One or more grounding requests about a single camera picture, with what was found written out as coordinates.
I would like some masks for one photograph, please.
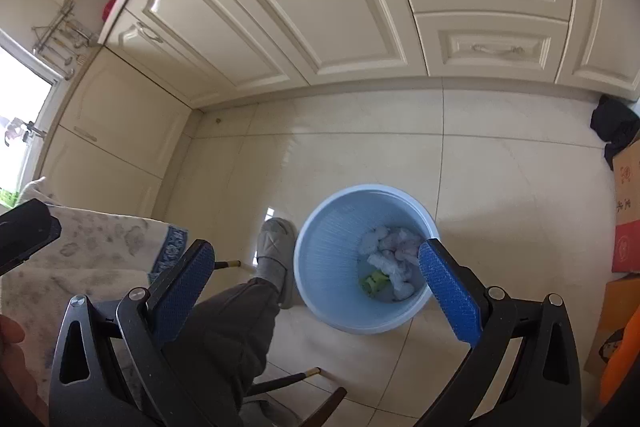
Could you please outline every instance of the blue plastic bucket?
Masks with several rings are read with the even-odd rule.
[[[404,301],[384,303],[364,293],[358,278],[358,246],[365,233],[381,225],[403,227],[426,239],[440,238],[418,201],[385,185],[356,185],[336,192],[300,230],[294,256],[296,283],[306,305],[326,324],[348,333],[382,333],[407,322],[431,297],[418,270],[420,287]]]

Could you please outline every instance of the person's foot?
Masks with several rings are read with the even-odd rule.
[[[280,297],[282,309],[291,308],[293,295],[293,252],[296,246],[296,232],[293,224],[281,217],[265,221],[258,234],[256,276],[273,283]]]

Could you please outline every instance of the metal screw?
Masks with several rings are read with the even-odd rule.
[[[557,293],[552,293],[551,295],[549,295],[549,302],[553,304],[553,306],[562,306],[562,304],[564,303],[564,301],[562,301],[562,297]]]
[[[498,286],[491,286],[491,288],[489,288],[489,296],[496,301],[501,301],[505,295],[504,290]]]
[[[144,288],[133,288],[129,292],[129,299],[132,301],[139,301],[140,299],[143,299],[145,295],[146,290]]]
[[[74,308],[77,308],[78,306],[82,306],[84,304],[84,301],[86,301],[86,298],[84,297],[84,295],[76,295],[74,297],[71,297],[71,305]]]

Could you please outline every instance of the blue gripper pad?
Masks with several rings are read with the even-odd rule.
[[[174,341],[215,266],[213,247],[203,242],[154,307],[152,332],[156,346]]]
[[[475,347],[482,335],[476,302],[429,243],[420,246],[418,265],[458,340]]]

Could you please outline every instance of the gray pants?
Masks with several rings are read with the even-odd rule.
[[[162,348],[176,377],[216,427],[241,427],[246,391],[267,364],[278,306],[276,286],[254,278],[193,308]]]

